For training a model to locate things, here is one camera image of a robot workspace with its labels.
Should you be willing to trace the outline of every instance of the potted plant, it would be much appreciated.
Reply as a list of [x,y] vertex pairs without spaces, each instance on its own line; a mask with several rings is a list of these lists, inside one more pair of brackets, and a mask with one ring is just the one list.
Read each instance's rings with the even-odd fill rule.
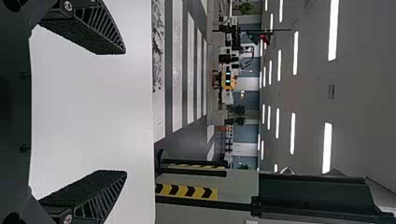
[[250,15],[253,11],[253,5],[250,3],[243,3],[241,5],[236,5],[233,10],[238,10],[241,15]]

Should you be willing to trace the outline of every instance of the bolt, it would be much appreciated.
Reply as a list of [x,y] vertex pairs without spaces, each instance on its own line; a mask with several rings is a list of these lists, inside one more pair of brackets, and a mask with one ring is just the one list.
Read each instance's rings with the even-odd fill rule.
[[64,9],[71,12],[73,11],[73,5],[69,1],[64,1]]
[[72,220],[73,220],[72,215],[67,215],[67,216],[64,218],[64,224],[70,224],[70,223],[72,223]]
[[21,153],[27,153],[30,151],[30,149],[31,149],[30,145],[23,144],[20,146]]

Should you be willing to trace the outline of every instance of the machine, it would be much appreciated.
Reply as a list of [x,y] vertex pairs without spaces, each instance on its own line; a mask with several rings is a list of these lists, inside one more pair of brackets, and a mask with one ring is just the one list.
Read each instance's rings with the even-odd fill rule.
[[124,54],[116,23],[102,0],[2,0],[0,21],[0,222],[104,223],[126,181],[123,171],[97,171],[39,202],[28,186],[34,150],[29,37],[40,24],[92,53]]

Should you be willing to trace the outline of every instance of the floor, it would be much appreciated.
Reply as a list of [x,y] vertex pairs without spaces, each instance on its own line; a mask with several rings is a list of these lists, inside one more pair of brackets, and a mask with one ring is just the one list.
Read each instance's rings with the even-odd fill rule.
[[166,158],[207,160],[214,144],[208,2],[152,0],[154,149]]

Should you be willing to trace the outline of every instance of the equipment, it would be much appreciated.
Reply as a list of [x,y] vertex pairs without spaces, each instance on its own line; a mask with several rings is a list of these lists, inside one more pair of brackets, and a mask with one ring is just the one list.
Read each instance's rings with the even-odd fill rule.
[[[125,182],[124,172],[98,172],[87,176],[40,201],[45,207],[36,201],[28,187],[32,150],[29,37],[41,22],[52,32],[93,53],[123,54],[126,47],[115,22],[101,0],[2,0],[0,21],[0,222],[68,224],[76,218],[73,223],[103,223]],[[117,191],[113,193],[116,194],[113,201],[106,203],[103,195],[106,198],[106,191],[114,184]],[[68,201],[72,199],[78,199],[78,203]],[[102,212],[96,217],[93,212],[92,217],[87,213],[81,216],[78,207],[84,202],[89,202],[93,210],[105,206],[106,215]]]
[[251,203],[162,196],[156,196],[156,203],[249,212],[252,217],[299,223],[396,223],[392,213],[375,205],[364,178],[348,177],[337,170],[315,176],[296,175],[294,171],[258,176],[259,192],[251,197]]

